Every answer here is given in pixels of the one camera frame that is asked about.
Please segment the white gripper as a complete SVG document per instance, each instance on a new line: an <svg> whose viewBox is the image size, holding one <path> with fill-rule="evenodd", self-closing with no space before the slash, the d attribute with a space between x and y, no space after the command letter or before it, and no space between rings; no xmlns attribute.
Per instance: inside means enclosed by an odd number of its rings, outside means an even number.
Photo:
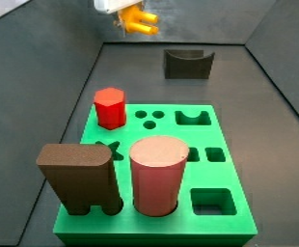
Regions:
<svg viewBox="0 0 299 247"><path fill-rule="evenodd" d="M141 0L93 0L93 7L101 14L112 14L131 5L137 4L140 1ZM121 29L123 37L125 37L125 21L120 17L115 25Z"/></svg>

